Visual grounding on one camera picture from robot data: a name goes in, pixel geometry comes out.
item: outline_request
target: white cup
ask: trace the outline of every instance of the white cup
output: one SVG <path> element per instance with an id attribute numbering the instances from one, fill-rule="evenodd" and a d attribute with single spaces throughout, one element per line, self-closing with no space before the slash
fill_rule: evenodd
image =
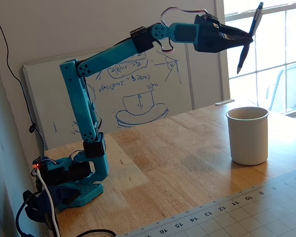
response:
<path id="1" fill-rule="evenodd" d="M 268 110 L 243 107 L 227 112 L 231 158 L 245 165 L 261 164 L 267 160 Z"/>

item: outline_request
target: whiteboard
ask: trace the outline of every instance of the whiteboard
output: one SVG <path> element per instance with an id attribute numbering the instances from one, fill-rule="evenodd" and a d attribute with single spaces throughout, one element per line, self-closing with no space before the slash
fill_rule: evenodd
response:
<path id="1" fill-rule="evenodd" d="M 192 110 L 185 45 L 174 47 L 174 51 L 163 53 L 157 45 L 87 78 L 90 98 L 103 118 L 100 131 L 111 133 Z M 105 49 L 24 65 L 47 149 L 81 141 L 59 65 Z"/>

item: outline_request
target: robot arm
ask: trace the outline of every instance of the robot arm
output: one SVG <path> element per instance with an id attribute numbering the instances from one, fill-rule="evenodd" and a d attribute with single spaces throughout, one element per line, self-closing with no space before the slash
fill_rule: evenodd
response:
<path id="1" fill-rule="evenodd" d="M 86 60 L 71 60 L 60 65 L 67 87 L 74 116 L 83 139 L 84 151 L 74 159 L 62 158 L 54 164 L 43 159 L 36 160 L 40 164 L 41 175 L 47 185 L 60 186 L 61 189 L 79 190 L 74 201 L 62 208 L 86 205 L 103 192 L 102 185 L 93 184 L 103 181 L 109 172 L 106 157 L 106 144 L 103 133 L 99 132 L 99 123 L 95 115 L 95 105 L 91 102 L 86 77 L 94 75 L 137 53 L 145 52 L 154 47 L 156 42 L 162 51 L 173 50 L 171 41 L 192 43 L 198 52 L 216 53 L 224 49 L 248 46 L 252 34 L 238 28 L 221 24 L 216 16 L 205 14 L 195 17 L 194 24 L 173 23 L 167 26 L 156 23 L 149 27 L 140 27 L 130 33 L 127 38 L 106 51 L 98 53 Z M 168 38 L 171 49 L 164 49 L 160 40 Z M 89 161 L 95 165 L 92 172 Z M 94 185 L 86 194 L 84 187 Z"/>

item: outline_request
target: wooden table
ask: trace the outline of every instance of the wooden table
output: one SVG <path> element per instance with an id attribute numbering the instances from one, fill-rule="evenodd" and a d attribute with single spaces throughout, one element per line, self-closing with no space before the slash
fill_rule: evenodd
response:
<path id="1" fill-rule="evenodd" d="M 102 228 L 124 234 L 296 169 L 296 119 L 275 114 L 267 162 L 231 161 L 225 113 L 241 106 L 208 106 L 106 135 L 105 192 L 58 214 L 62 237 Z M 58 159 L 78 149 L 81 142 L 46 155 Z"/>

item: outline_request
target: pen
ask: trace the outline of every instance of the pen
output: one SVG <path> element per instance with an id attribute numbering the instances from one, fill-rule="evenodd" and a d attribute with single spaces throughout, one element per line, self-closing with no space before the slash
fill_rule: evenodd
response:
<path id="1" fill-rule="evenodd" d="M 262 8 L 263 8 L 263 2 L 260 2 L 258 8 L 256 9 L 255 15 L 253 17 L 253 21 L 252 21 L 251 28 L 249 31 L 250 36 L 254 36 L 256 34 L 257 28 L 260 24 L 260 21 L 261 21 L 262 15 L 263 15 Z M 242 69 L 243 63 L 248 55 L 248 52 L 249 52 L 249 45 L 247 44 L 247 45 L 243 46 L 243 49 L 241 51 L 240 60 L 239 60 L 238 68 L 237 68 L 237 74 Z"/>
<path id="2" fill-rule="evenodd" d="M 249 52 L 249 47 L 250 47 L 249 44 L 246 44 L 243 46 L 243 49 L 240 54 L 240 60 L 239 60 L 238 68 L 237 68 L 237 74 L 242 69 L 243 63 L 245 62 L 245 59 L 246 59 L 248 52 Z"/>

